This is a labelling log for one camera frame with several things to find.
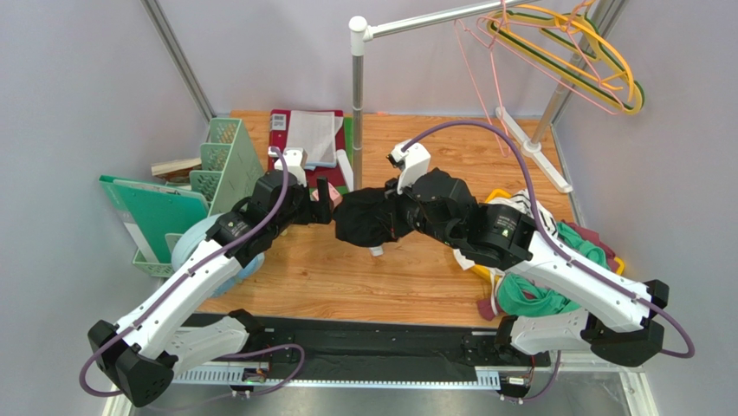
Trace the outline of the yellow plastic tray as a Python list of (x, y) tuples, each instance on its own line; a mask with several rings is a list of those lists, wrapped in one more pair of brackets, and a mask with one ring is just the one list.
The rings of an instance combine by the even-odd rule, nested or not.
[[(485, 200), (486, 204), (493, 202), (505, 202), (506, 198), (509, 198), (511, 193), (502, 189), (493, 190)], [(617, 256), (615, 251), (606, 243), (604, 243), (600, 235), (593, 230), (582, 227), (578, 224), (557, 221), (559, 236), (558, 239), (563, 241), (567, 246), (575, 249), (588, 259), (594, 261), (597, 264), (603, 264), (610, 271), (617, 275), (622, 275), (625, 270), (625, 263)], [(496, 269), (497, 273), (505, 276), (503, 270)]]

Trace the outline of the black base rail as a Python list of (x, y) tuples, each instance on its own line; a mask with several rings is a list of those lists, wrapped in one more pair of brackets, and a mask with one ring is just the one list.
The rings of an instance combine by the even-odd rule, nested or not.
[(558, 370), (554, 354), (529, 356), (496, 340), (491, 328), (299, 318), (257, 319), (264, 327), (245, 349), (256, 358), (216, 359), (178, 384), (272, 387), (460, 389), (526, 398)]

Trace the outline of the black white striped shirt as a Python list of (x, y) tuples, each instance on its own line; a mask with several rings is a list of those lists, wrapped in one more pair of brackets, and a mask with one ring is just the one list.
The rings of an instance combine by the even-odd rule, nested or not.
[[(522, 189), (511, 195), (509, 198), (505, 199), (505, 202), (517, 211), (526, 214), (531, 218), (534, 216), (532, 201), (527, 189)], [(559, 236), (558, 222), (554, 215), (546, 209), (540, 201), (536, 201), (535, 205), (537, 207), (541, 223), (547, 233), (552, 237)]]

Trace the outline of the green mesh file organizer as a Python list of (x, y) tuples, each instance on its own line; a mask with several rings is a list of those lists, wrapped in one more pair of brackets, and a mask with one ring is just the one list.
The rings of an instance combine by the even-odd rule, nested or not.
[[(201, 169), (190, 172), (191, 182), (187, 186), (175, 186), (202, 194), (209, 206), (207, 217), (227, 212), (235, 202), (251, 195), (256, 180), (264, 174), (241, 120), (216, 118), (210, 121), (209, 129), (209, 138), (200, 146)], [(182, 235), (165, 236), (172, 251)], [(133, 265), (154, 277), (169, 277), (175, 272), (172, 260), (165, 264), (149, 263), (140, 251), (134, 255)]]

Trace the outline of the silver white clothes rack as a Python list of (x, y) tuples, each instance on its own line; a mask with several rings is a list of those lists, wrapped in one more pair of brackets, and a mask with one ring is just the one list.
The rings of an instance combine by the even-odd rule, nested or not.
[[(430, 27), (440, 23), (454, 22), (471, 16), (480, 16), (484, 13), (501, 10), (503, 7), (520, 7), (523, 1), (493, 1), (486, 3), (475, 3), (468, 6), (436, 11), (420, 16), (408, 17), (389, 23), (371, 25), (363, 16), (353, 16), (348, 23), (351, 32), (351, 54), (352, 54), (352, 109), (353, 109), (353, 141), (352, 141), (352, 169), (353, 174), (346, 176), (346, 188), (354, 191), (362, 186), (363, 180), (363, 121), (364, 121), (364, 57), (366, 55), (366, 44), (376, 38), (391, 36), (414, 29)], [(513, 120), (503, 107), (495, 110), (502, 117), (502, 125), (511, 127), (518, 144), (522, 146), (524, 155), (529, 157), (551, 181), (554, 188), (564, 194), (573, 192), (573, 186), (567, 182), (564, 175), (554, 169), (552, 162), (543, 156), (541, 150), (541, 138), (546, 127), (554, 123), (556, 112), (564, 106), (568, 96), (565, 91), (573, 91), (573, 84), (569, 81), (559, 81), (559, 86), (554, 90), (548, 102), (544, 114), (533, 136), (529, 137), (522, 132), (521, 126)]]

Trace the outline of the black tank top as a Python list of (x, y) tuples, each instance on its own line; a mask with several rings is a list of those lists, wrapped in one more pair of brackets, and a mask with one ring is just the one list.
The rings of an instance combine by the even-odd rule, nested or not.
[(382, 188), (346, 193), (333, 210), (333, 221), (338, 240), (364, 248), (394, 243), (412, 232), (399, 216), (397, 202)]

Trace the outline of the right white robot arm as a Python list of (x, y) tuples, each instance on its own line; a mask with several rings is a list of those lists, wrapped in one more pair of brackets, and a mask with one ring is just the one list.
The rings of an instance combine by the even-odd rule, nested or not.
[(599, 358), (637, 367), (661, 353), (664, 327), (652, 319), (669, 288), (630, 281), (599, 267), (505, 204), (481, 204), (466, 183), (438, 168), (402, 172), (394, 183), (400, 225), (432, 237), (473, 263), (540, 283), (578, 304), (573, 312), (525, 317), (507, 312), (496, 340), (535, 355), (590, 350)]

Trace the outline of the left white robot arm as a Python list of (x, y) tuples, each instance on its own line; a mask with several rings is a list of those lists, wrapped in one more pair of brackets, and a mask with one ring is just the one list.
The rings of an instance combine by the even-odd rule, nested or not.
[(186, 334), (180, 328), (226, 281), (268, 250), (293, 224), (329, 224), (333, 200), (328, 182), (318, 198), (290, 172), (271, 170), (253, 194), (215, 218), (188, 260), (154, 294), (117, 322), (98, 321), (88, 330), (93, 354), (79, 384), (96, 397), (125, 395), (147, 406), (177, 376), (207, 361), (254, 355), (251, 342), (264, 327), (244, 309)]

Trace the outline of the green sheet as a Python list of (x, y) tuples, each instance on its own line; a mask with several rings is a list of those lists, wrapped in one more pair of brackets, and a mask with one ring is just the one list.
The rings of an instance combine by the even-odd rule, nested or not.
[(342, 130), (344, 134), (344, 148), (336, 151), (336, 158), (345, 187), (349, 192), (352, 192), (354, 190), (352, 118), (344, 118)]

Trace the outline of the red folder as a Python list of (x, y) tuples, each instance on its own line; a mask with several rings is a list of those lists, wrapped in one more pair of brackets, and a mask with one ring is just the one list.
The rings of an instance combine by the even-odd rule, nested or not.
[[(277, 146), (281, 150), (286, 150), (286, 140), (288, 134), (288, 122), (290, 113), (293, 110), (274, 109), (270, 114), (269, 120), (269, 146)], [(325, 110), (311, 112), (333, 112), (337, 116), (344, 117), (341, 110)], [(342, 128), (339, 130), (335, 140), (337, 150), (344, 148), (344, 134)], [(316, 187), (316, 181), (319, 177), (327, 178), (329, 184), (335, 187), (339, 192), (346, 192), (345, 183), (341, 175), (338, 163), (334, 168), (317, 167), (311, 168), (305, 166), (305, 173), (310, 187)]]

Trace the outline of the white mesh pouch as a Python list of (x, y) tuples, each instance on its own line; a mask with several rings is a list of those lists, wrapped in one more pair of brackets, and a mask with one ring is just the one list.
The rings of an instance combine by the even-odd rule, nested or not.
[(306, 166), (334, 168), (337, 165), (335, 143), (344, 118), (333, 112), (293, 110), (289, 116), (287, 149), (302, 149)]

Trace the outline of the wooden block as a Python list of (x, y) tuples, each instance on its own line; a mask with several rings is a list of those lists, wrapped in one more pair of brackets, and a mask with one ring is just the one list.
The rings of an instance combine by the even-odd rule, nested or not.
[(202, 160), (197, 158), (176, 159), (167, 162), (159, 162), (151, 165), (151, 174), (154, 178), (162, 179), (176, 185), (189, 184), (190, 172), (200, 170)]

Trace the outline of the green clipboard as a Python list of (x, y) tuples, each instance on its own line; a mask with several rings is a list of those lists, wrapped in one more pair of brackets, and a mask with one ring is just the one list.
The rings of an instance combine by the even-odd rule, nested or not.
[(207, 217), (205, 197), (175, 186), (101, 175), (99, 184), (149, 263), (169, 263), (168, 234), (182, 235)]

